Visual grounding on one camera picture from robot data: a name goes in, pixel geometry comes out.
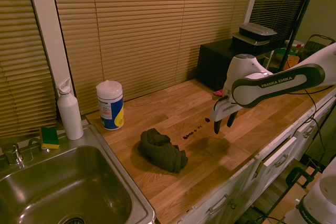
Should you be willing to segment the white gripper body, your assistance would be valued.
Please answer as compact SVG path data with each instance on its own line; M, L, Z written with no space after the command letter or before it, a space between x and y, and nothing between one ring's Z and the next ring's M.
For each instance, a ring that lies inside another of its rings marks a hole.
M237 103L232 103L228 99L219 99L211 111L211 119L218 122L239 110L240 105Z

